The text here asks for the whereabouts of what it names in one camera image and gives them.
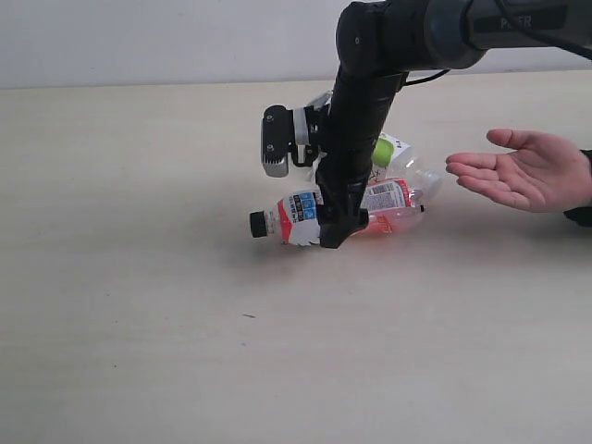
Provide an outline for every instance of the hand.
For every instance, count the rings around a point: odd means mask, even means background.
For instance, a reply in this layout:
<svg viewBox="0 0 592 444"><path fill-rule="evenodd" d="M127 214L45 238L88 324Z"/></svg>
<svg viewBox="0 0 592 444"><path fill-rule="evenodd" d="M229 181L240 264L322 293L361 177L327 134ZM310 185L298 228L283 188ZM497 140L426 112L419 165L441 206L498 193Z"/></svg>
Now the hand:
<svg viewBox="0 0 592 444"><path fill-rule="evenodd" d="M494 129L487 139L507 154L454 154L446 170L493 202L533 213L592 205L592 168L571 142L551 134Z"/></svg>

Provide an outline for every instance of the plastic bottle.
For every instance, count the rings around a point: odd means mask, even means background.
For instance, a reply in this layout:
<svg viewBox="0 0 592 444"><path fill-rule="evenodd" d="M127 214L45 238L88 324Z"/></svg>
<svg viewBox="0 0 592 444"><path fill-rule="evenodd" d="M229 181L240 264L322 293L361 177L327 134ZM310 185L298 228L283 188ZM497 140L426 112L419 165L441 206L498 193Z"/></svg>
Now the plastic bottle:
<svg viewBox="0 0 592 444"><path fill-rule="evenodd" d="M320 243L321 228L316 206L323 203L319 190L300 191L282 199L267 211L251 213L254 238L273 237L291 245ZM417 194L402 179L389 179L366 188L362 208L368 210L368 227L356 233L398 233L415 227L423 219L425 208Z"/></svg>
<svg viewBox="0 0 592 444"><path fill-rule="evenodd" d="M382 133L376 143L372 162L370 183L405 179L410 188L418 192L417 199L423 204L429 203L442 186L442 176L425 169L411 145L386 133Z"/></svg>

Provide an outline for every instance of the beige table surface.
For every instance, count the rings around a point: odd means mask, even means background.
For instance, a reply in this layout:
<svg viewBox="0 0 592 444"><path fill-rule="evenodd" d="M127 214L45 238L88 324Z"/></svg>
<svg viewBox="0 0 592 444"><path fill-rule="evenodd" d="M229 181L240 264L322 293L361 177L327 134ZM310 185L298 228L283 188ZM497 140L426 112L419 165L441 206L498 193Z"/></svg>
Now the beige table surface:
<svg viewBox="0 0 592 444"><path fill-rule="evenodd" d="M302 187L263 110L330 86L0 92L0 442L592 442L589 230L447 177L408 235L250 238ZM591 103L592 72L454 76L386 130L443 170L491 127L590 148Z"/></svg>

